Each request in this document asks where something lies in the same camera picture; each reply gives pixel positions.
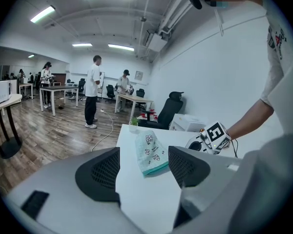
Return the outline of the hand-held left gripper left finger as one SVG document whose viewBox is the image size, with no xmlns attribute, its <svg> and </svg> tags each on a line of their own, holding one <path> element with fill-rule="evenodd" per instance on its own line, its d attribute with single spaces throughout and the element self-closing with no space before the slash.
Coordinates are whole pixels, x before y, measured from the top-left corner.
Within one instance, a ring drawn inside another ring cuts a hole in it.
<svg viewBox="0 0 293 234">
<path fill-rule="evenodd" d="M 116 192 L 120 148 L 51 162 L 4 199 L 32 234 L 139 234 Z"/>
</svg>

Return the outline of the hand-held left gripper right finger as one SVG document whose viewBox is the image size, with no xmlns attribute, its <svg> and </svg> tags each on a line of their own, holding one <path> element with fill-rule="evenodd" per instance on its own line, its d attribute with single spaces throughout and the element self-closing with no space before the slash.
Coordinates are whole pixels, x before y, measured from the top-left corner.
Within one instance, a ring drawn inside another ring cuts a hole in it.
<svg viewBox="0 0 293 234">
<path fill-rule="evenodd" d="M 168 147 L 169 168 L 181 188 L 180 204 L 187 213 L 203 212 L 227 186 L 240 163 L 241 159 Z"/>
</svg>

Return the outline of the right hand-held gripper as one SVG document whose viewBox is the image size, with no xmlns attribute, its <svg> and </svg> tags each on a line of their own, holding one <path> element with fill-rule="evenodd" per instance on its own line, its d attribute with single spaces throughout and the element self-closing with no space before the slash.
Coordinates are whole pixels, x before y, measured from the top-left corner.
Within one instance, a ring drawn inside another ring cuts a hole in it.
<svg viewBox="0 0 293 234">
<path fill-rule="evenodd" d="M 217 155 L 229 145 L 230 141 L 231 137 L 227 129 L 222 123 L 215 121 L 201 129 L 200 135 L 190 138 L 186 145 L 191 150 Z M 203 144 L 204 147 L 202 145 L 191 146 L 193 143 Z"/>
</svg>

